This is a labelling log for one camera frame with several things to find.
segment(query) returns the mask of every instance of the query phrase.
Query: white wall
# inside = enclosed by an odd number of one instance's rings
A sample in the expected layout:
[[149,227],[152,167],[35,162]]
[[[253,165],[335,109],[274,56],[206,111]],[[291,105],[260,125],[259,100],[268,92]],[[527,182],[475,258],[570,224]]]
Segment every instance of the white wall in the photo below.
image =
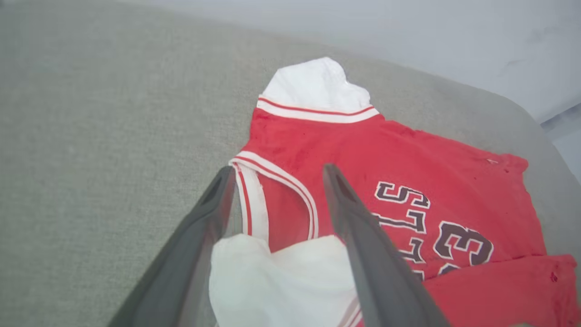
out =
[[126,0],[333,45],[503,95],[581,102],[579,0]]
[[563,156],[569,169],[581,183],[581,130],[559,138],[553,144]]

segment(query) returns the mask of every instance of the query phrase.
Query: gray couch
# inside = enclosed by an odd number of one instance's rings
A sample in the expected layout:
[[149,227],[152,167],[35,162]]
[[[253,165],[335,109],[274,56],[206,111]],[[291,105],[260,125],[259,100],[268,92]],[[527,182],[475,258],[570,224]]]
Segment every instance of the gray couch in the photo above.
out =
[[581,187],[533,119],[489,92],[159,9],[0,8],[0,326],[103,326],[248,139],[278,67],[330,56],[388,119],[526,158],[552,254],[581,259]]

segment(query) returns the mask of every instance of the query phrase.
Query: white cloth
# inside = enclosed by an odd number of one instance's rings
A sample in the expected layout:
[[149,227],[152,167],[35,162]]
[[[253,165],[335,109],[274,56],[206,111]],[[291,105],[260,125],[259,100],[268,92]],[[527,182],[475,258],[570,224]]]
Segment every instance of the white cloth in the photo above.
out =
[[245,234],[222,239],[209,293],[220,327],[350,327],[361,319],[347,249],[335,236],[276,253]]
[[261,97],[323,112],[353,113],[371,106],[369,92],[349,83],[343,67],[327,57],[278,69]]

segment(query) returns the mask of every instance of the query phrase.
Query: white trim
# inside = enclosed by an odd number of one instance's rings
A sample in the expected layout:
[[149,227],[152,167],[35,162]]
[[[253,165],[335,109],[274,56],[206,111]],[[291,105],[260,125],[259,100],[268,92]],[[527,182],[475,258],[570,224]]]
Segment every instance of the white trim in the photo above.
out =
[[423,270],[412,270],[413,273],[418,273],[420,275],[422,275],[422,282],[426,280],[426,274],[424,273]]
[[359,299],[357,296],[353,299],[353,301],[349,304],[347,309],[345,310],[345,315],[339,322],[338,327],[355,327],[361,320],[361,307],[359,304]]
[[298,187],[298,189],[301,191],[301,192],[299,192],[299,194],[303,193],[307,197],[307,201],[305,201],[305,203],[307,204],[307,208],[310,208],[310,211],[312,214],[311,222],[309,224],[309,230],[311,230],[311,228],[312,228],[313,232],[309,233],[309,234],[312,234],[311,238],[313,238],[313,239],[316,239],[319,237],[319,220],[318,220],[318,215],[317,215],[317,204],[315,203],[315,199],[313,198],[313,196],[311,195],[311,193],[309,192],[307,187],[303,183],[301,183],[300,180],[298,180],[297,178],[295,178],[291,174],[287,173],[279,166],[276,166],[274,163],[262,158],[261,156],[255,154],[253,152],[241,151],[236,156],[242,157],[242,158],[247,158],[249,160],[255,161],[258,164],[265,167],[266,169],[268,169],[276,174],[279,174],[280,176],[287,179],[292,184],[296,185],[296,187]]
[[440,276],[442,274],[442,272],[444,271],[444,269],[446,269],[448,267],[452,267],[452,268],[455,268],[455,269],[460,269],[459,266],[453,265],[453,264],[447,262],[445,265],[443,265],[443,266],[440,267],[440,270],[437,272],[437,275]]
[[359,324],[359,322],[361,321],[362,318],[363,318],[363,313],[360,310],[357,313],[357,316],[355,317],[355,319],[353,320],[353,323],[349,327],[355,327],[355,326],[357,326]]
[[242,210],[242,233],[248,235],[248,213],[246,210],[246,197],[244,196],[244,185],[242,184],[242,179],[238,174],[240,174],[240,167],[237,163],[230,163],[234,169],[236,169],[236,185],[238,186],[238,196],[240,196],[240,207]]
[[373,116],[379,115],[379,111],[374,107],[358,113],[356,115],[338,115],[337,113],[323,113],[323,112],[309,112],[294,109],[281,108],[265,102],[263,100],[258,100],[256,108],[262,109],[268,113],[275,116],[285,117],[285,118],[295,118],[303,120],[313,120],[315,122],[325,122],[325,123],[356,123],[362,120],[369,119]]
[[264,190],[258,180],[256,171],[245,165],[238,165],[238,168],[246,184],[250,214],[252,215],[252,236],[263,239],[268,243],[268,212]]
[[[279,166],[276,166],[274,163],[262,158],[261,156],[250,152],[250,151],[242,151],[236,157],[230,160],[230,164],[236,162],[241,165],[245,165],[248,168],[254,169],[257,172],[261,173],[264,176],[272,178],[288,187],[290,187],[293,191],[297,192],[298,195],[303,199],[304,203],[307,206],[307,210],[309,211],[309,234],[307,235],[307,240],[316,239],[319,236],[319,223],[318,223],[318,215],[317,215],[317,206],[315,200],[309,190],[301,183],[297,178],[293,177],[291,174],[284,171]],[[261,167],[246,161],[245,159],[255,161],[257,164],[262,165],[265,169],[272,171],[275,174],[272,174]]]

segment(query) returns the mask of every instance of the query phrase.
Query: jersey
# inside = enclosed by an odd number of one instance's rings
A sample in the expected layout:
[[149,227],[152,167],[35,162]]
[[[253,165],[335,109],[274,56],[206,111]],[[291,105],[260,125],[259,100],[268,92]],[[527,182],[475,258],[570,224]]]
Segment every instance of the jersey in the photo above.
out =
[[230,162],[243,231],[273,252],[333,234],[326,163],[343,172],[452,324],[577,321],[576,263],[547,256],[523,184],[526,160],[386,120],[329,58],[285,67]]

